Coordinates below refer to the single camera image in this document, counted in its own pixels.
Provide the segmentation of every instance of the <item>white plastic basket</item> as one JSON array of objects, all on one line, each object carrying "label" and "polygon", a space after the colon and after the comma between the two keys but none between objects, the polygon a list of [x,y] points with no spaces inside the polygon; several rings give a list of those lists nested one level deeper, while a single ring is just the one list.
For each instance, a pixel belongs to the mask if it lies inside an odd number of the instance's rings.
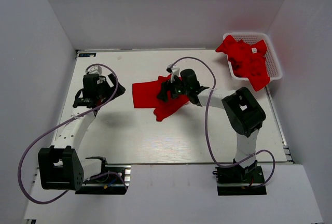
[{"label": "white plastic basket", "polygon": [[[247,44],[255,44],[259,42],[260,40],[264,40],[265,44],[267,46],[267,51],[265,53],[265,66],[266,70],[268,72],[268,76],[270,77],[270,81],[273,80],[279,80],[282,77],[282,71],[280,68],[280,64],[278,61],[278,58],[275,54],[274,48],[272,46],[272,43],[269,39],[269,37],[264,34],[264,33],[258,33],[258,32],[231,32],[231,33],[226,33],[223,38],[225,40],[226,36],[232,36],[236,41],[243,40]],[[228,61],[228,66],[230,73],[232,77],[236,80],[249,80],[246,77],[237,77],[234,75],[232,64],[230,61]]]}]

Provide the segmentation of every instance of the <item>white wall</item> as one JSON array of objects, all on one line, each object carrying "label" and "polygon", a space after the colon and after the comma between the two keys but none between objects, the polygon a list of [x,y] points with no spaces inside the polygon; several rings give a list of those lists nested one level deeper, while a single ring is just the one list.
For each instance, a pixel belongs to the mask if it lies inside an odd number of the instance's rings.
[{"label": "white wall", "polygon": [[75,49],[217,47],[266,32],[284,0],[49,0]]},{"label": "white wall", "polygon": [[285,0],[268,34],[284,69],[271,91],[286,140],[332,223],[332,0]]},{"label": "white wall", "polygon": [[[75,51],[47,0],[0,0],[0,33],[0,222],[17,224],[26,205],[17,183],[19,159],[33,139],[56,124]],[[41,145],[23,167],[28,190]]]}]

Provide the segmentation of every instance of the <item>cable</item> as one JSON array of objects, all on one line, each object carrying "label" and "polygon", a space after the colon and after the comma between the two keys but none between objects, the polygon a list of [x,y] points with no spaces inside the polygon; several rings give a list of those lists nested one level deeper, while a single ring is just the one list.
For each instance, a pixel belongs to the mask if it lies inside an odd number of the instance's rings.
[{"label": "cable", "polygon": [[102,177],[102,176],[106,176],[106,175],[116,175],[116,176],[121,180],[122,184],[124,185],[124,188],[127,190],[127,185],[126,185],[125,181],[124,181],[124,180],[122,179],[122,177],[121,177],[118,173],[116,173],[116,172],[108,171],[108,172],[105,172],[105,173],[100,174],[100,175],[97,175],[97,176],[92,176],[92,177],[90,177],[88,180],[95,180],[95,179],[98,179],[98,178],[100,178],[100,177]]},{"label": "cable", "polygon": [[234,167],[236,165],[239,165],[240,163],[243,163],[244,161],[248,160],[249,158],[253,157],[254,155],[258,155],[258,154],[260,154],[262,152],[267,152],[272,157],[272,161],[273,161],[272,172],[271,172],[270,176],[268,177],[268,179],[264,183],[262,183],[262,184],[260,184],[258,186],[255,186],[253,188],[258,188],[258,187],[264,186],[271,179],[271,177],[273,176],[274,169],[275,169],[275,158],[274,158],[273,154],[270,151],[268,151],[268,150],[259,150],[255,154],[251,154],[248,157],[240,160],[239,162],[236,162],[236,163],[233,163],[233,164],[229,164],[229,165],[222,165],[222,164],[218,163],[217,160],[215,159],[215,157],[214,157],[214,155],[212,153],[212,149],[211,149],[211,144],[210,144],[210,139],[209,139],[209,131],[208,131],[208,123],[207,122],[208,122],[208,114],[209,114],[209,105],[210,105],[210,101],[211,101],[213,90],[215,89],[216,84],[217,84],[217,80],[216,80],[216,77],[215,77],[213,71],[210,69],[210,67],[205,62],[203,62],[201,59],[198,59],[198,58],[195,58],[195,57],[182,57],[182,58],[176,60],[170,66],[170,68],[172,68],[176,63],[178,63],[179,61],[184,60],[184,59],[193,59],[193,60],[199,61],[200,63],[202,63],[210,71],[210,73],[211,73],[211,75],[213,77],[213,86],[212,86],[211,91],[209,93],[209,97],[207,98],[207,103],[206,103],[206,108],[205,108],[205,121],[204,121],[204,123],[205,123],[205,125],[204,125],[205,126],[205,138],[206,138],[207,148],[209,149],[209,153],[210,153],[210,156],[211,156],[213,162],[217,166],[219,166],[221,168],[232,168],[232,167]]},{"label": "cable", "polygon": [[82,117],[84,116],[85,114],[88,114],[92,111],[96,111],[96,110],[99,110],[100,108],[102,108],[104,105],[106,105],[108,102],[110,102],[113,97],[115,96],[117,90],[118,90],[118,87],[119,87],[119,81],[118,81],[118,77],[116,76],[115,72],[109,68],[108,66],[104,65],[104,64],[100,64],[100,63],[95,63],[95,64],[92,64],[90,66],[88,66],[86,69],[89,69],[93,66],[101,66],[101,67],[104,67],[108,70],[110,70],[114,77],[115,77],[115,80],[116,80],[116,84],[115,84],[115,90],[113,92],[113,94],[110,96],[110,98],[103,104],[101,104],[100,106],[97,106],[93,109],[90,109],[88,111],[85,111],[84,113],[81,113],[81,114],[78,114],[77,116],[75,117],[72,117],[68,120],[66,120],[65,122],[62,122],[61,124],[58,124],[57,126],[53,127],[52,129],[48,130],[47,132],[43,133],[41,136],[39,136],[38,138],[36,138],[28,147],[27,149],[24,151],[21,159],[20,159],[20,162],[19,162],[19,166],[18,166],[18,169],[17,169],[17,179],[18,179],[18,183],[19,183],[19,186],[20,186],[20,189],[21,191],[23,192],[23,194],[25,195],[26,198],[28,198],[30,201],[32,201],[33,203],[36,203],[36,204],[49,204],[49,203],[52,203],[54,201],[56,201],[57,199],[59,199],[60,197],[64,196],[68,190],[64,191],[63,193],[61,193],[59,196],[55,197],[54,199],[51,199],[49,201],[39,201],[39,200],[36,200],[34,199],[31,195],[29,195],[29,193],[26,191],[24,185],[23,185],[23,182],[22,182],[22,175],[21,175],[21,172],[22,172],[22,165],[23,165],[23,161],[26,157],[26,154],[29,152],[29,150],[39,141],[41,140],[43,137],[45,137],[46,135],[50,134],[51,132],[55,131],[56,129],[64,126],[65,124],[68,124],[70,122],[72,122],[73,120],[75,120],[76,118],[79,118],[79,117]]}]

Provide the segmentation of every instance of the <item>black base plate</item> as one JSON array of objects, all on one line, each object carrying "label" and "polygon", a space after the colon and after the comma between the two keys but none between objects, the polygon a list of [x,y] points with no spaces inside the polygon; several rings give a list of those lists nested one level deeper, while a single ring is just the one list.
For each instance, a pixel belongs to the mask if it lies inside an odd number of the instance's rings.
[{"label": "black base plate", "polygon": [[[122,173],[122,179],[125,178],[126,167],[105,167],[106,172],[112,171],[115,173]],[[117,179],[110,187],[104,189],[104,186],[109,184],[114,179]],[[115,175],[104,176],[96,180],[90,180],[82,184],[80,190],[76,191],[75,194],[125,194],[126,189],[123,186],[121,180]]]},{"label": "black base plate", "polygon": [[[232,180],[230,177],[227,177],[227,169],[217,168],[217,171],[222,171],[222,176],[217,175],[217,190],[218,195],[266,195],[265,186],[261,186],[259,188],[255,188],[254,186],[257,184],[261,184],[265,181],[264,174],[260,166],[252,172],[251,176],[239,182],[238,180]],[[248,187],[251,182],[254,182],[254,186]]]}]

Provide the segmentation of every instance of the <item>red cloth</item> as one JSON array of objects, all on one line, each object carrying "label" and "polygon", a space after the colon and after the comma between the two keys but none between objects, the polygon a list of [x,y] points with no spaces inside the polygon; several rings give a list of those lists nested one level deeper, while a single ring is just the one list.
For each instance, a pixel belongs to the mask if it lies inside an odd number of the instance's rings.
[{"label": "red cloth", "polygon": [[185,95],[180,95],[176,99],[171,99],[168,92],[169,100],[164,102],[157,99],[157,94],[161,90],[161,83],[169,80],[171,76],[159,76],[158,80],[133,84],[133,102],[134,108],[155,108],[154,114],[158,122],[171,116],[177,110],[186,104],[189,99]]},{"label": "red cloth", "polygon": [[259,91],[270,82],[265,66],[266,51],[267,47],[263,40],[249,45],[243,40],[237,42],[232,36],[227,36],[216,49],[216,52],[228,55],[234,75],[247,77],[255,91]]}]

